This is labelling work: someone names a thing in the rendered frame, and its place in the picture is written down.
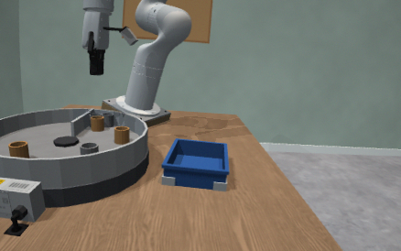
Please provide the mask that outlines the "blue shallow tray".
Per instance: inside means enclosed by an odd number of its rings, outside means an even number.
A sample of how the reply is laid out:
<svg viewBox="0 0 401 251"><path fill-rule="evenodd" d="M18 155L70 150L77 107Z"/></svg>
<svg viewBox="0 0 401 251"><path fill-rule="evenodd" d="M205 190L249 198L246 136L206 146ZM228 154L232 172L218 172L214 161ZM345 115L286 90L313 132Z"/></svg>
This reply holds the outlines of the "blue shallow tray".
<svg viewBox="0 0 401 251"><path fill-rule="evenodd" d="M162 185L226 191L226 143L176 138L162 163Z"/></svg>

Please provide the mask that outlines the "bronze bushing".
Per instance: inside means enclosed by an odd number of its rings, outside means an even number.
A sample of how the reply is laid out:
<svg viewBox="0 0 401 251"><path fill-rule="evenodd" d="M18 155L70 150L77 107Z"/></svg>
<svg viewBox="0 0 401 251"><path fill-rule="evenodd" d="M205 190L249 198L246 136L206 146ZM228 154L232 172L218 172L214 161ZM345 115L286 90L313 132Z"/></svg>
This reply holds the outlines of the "bronze bushing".
<svg viewBox="0 0 401 251"><path fill-rule="evenodd" d="M97 118L97 119L93 119ZM98 119L100 118L100 119ZM91 117L91 129L93 132L101 132L104 130L103 116L92 116Z"/></svg>
<svg viewBox="0 0 401 251"><path fill-rule="evenodd" d="M24 145L24 146L23 146ZM8 145L10 157L29 158L26 141L17 141Z"/></svg>
<svg viewBox="0 0 401 251"><path fill-rule="evenodd" d="M129 127L117 126L114 128L114 143L117 145L129 143Z"/></svg>

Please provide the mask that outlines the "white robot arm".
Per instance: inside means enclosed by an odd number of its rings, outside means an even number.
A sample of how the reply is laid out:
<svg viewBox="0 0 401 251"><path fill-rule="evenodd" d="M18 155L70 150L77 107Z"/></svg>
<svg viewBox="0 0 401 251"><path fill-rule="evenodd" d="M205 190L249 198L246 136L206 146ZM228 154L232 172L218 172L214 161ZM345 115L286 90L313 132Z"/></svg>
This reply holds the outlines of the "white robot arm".
<svg viewBox="0 0 401 251"><path fill-rule="evenodd" d="M116 105L132 115L159 115L160 108L154 101L166 59L191 31L190 15L180 8L166 5L166 2L141 0L135 11L136 23L158 37L137 49L126 95L116 99ZM113 12L114 0L83 0L83 10ZM129 45L138 41L129 27L103 29L119 31Z"/></svg>

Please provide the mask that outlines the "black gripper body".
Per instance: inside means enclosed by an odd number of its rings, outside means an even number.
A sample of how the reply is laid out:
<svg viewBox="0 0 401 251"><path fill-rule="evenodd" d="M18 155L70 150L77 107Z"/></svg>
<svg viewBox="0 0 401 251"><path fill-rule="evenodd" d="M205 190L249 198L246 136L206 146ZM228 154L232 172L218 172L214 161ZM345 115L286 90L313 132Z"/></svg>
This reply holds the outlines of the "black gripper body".
<svg viewBox="0 0 401 251"><path fill-rule="evenodd" d="M90 32L92 31L94 47L97 49L108 49L109 30L105 30L103 27L109 27L109 16L111 16L112 13L99 10L87 10L84 11L84 14L82 47L88 49Z"/></svg>

